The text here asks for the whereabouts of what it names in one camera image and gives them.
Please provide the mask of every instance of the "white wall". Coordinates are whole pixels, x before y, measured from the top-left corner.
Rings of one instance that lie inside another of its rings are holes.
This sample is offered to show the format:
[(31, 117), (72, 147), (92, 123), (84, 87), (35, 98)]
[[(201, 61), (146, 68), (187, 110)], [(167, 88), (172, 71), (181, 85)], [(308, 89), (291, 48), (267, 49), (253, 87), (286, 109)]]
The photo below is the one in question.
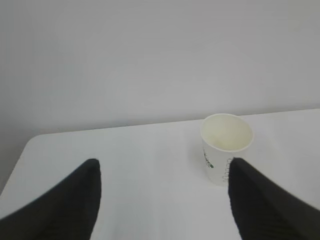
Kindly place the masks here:
[(1, 1), (0, 185), (40, 133), (320, 107), (319, 10), (318, 0)]

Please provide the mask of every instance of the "white paper cup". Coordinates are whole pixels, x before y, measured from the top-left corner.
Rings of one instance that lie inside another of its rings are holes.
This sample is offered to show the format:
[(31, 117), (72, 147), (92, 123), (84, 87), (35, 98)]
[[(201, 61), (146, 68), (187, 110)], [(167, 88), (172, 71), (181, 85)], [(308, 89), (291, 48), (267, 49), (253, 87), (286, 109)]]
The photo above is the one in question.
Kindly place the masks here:
[(242, 118), (219, 113), (203, 121), (201, 138), (209, 179), (216, 185), (227, 186), (230, 162), (235, 157), (246, 159), (254, 132)]

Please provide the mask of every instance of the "white table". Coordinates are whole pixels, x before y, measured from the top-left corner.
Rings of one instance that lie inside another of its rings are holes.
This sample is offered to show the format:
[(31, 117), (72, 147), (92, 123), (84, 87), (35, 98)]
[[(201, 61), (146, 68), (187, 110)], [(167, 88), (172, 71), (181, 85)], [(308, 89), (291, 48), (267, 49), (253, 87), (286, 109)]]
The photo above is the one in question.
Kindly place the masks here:
[[(243, 118), (255, 131), (247, 161), (320, 209), (320, 110)], [(201, 122), (36, 136), (0, 196), (0, 218), (97, 158), (102, 199), (92, 240), (240, 240), (227, 189), (203, 170)]]

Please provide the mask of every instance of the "textured black material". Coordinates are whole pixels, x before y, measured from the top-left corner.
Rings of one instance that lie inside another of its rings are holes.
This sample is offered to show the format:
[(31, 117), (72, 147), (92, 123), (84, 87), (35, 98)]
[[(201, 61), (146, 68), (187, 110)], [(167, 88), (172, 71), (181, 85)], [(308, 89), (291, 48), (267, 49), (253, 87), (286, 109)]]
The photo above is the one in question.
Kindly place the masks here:
[(0, 220), (0, 240), (89, 240), (100, 199), (100, 164), (89, 159), (44, 195)]
[(243, 240), (320, 240), (320, 211), (241, 158), (230, 164), (228, 193)]

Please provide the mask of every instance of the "cup rim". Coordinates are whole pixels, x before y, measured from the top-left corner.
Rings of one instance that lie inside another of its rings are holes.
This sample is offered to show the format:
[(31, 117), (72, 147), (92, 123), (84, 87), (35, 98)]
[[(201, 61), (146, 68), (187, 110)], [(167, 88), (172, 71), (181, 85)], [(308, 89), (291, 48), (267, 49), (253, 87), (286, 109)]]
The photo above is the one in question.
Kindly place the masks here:
[[(252, 138), (251, 138), (250, 142), (249, 142), (245, 147), (243, 147), (243, 148), (241, 148), (241, 149), (238, 149), (238, 150), (224, 150), (224, 149), (221, 149), (221, 148), (219, 148), (219, 147), (216, 147), (216, 146), (214, 146), (214, 145), (212, 145), (212, 144), (209, 144), (209, 143), (205, 140), (205, 138), (202, 136), (202, 129), (203, 129), (203, 127), (204, 127), (204, 124), (205, 124), (206, 120), (209, 119), (209, 118), (215, 117), (215, 116), (219, 116), (219, 115), (220, 115), (220, 116), (221, 116), (221, 115), (232, 116), (232, 117), (234, 117), (234, 118), (237, 118), (237, 119), (241, 120), (244, 124), (246, 124), (246, 125), (249, 127), (249, 129), (251, 130), (251, 133), (252, 133)], [(212, 114), (212, 115), (207, 116), (207, 117), (203, 120), (203, 122), (202, 122), (202, 124), (201, 124), (201, 127), (200, 127), (200, 136), (201, 136), (202, 140), (203, 140), (206, 144), (208, 144), (210, 147), (212, 147), (212, 148), (214, 148), (214, 149), (217, 149), (218, 151), (225, 152), (225, 153), (238, 153), (238, 152), (241, 152), (241, 151), (243, 151), (243, 150), (246, 150), (248, 147), (250, 147), (250, 145), (251, 145), (252, 142), (254, 141), (255, 132), (252, 130), (252, 128), (251, 128), (251, 126), (249, 125), (249, 123), (247, 123), (245, 120), (243, 120), (240, 116), (237, 116), (237, 115), (234, 115), (234, 114), (230, 114), (230, 113), (216, 113), (216, 114)]]

